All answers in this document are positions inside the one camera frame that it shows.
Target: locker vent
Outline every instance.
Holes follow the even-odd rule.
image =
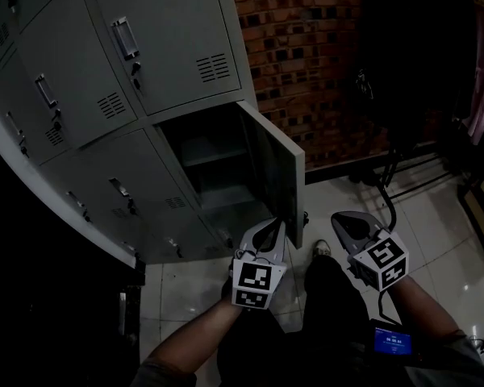
[[[5,23],[0,26],[0,46],[2,46],[9,37],[9,27]]]
[[[183,208],[186,206],[180,197],[168,198],[168,199],[165,199],[165,202],[170,207],[171,210],[175,210],[177,208]]]
[[[45,135],[48,138],[48,141],[52,144],[52,146],[57,146],[63,141],[63,137],[61,133],[56,131],[56,129],[52,128],[50,131],[46,131]]]
[[[129,218],[129,215],[127,214],[127,212],[122,208],[116,208],[114,210],[111,210],[111,212],[113,212],[113,215],[116,216],[117,218],[121,218],[121,219]]]
[[[126,110],[122,100],[120,100],[120,97],[116,92],[110,94],[104,99],[100,99],[97,104],[104,116],[106,116],[106,119],[112,118],[116,114],[121,114]]]
[[[226,55],[224,53],[196,60],[196,63],[202,83],[214,81],[215,79],[222,79],[223,77],[228,77],[230,75]]]

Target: person's right arm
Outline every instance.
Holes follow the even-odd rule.
[[[464,335],[450,314],[412,278],[403,278],[387,292],[405,327],[429,339],[451,339]]]

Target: black pants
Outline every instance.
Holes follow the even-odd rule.
[[[365,343],[369,323],[361,294],[330,256],[317,256],[305,276],[307,304],[300,332],[285,334],[269,310],[245,310],[219,345],[217,365],[223,385],[265,383],[272,367],[283,372],[291,348],[340,341]]]

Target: dark sleeve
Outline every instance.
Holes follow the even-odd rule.
[[[151,362],[144,362],[138,368],[131,387],[194,387],[195,374],[183,375]]]
[[[439,353],[440,368],[406,368],[416,387],[484,387],[484,364],[465,336],[445,344]]]

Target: phone screen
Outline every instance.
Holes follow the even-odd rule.
[[[411,336],[375,327],[374,351],[395,356],[412,354]]]

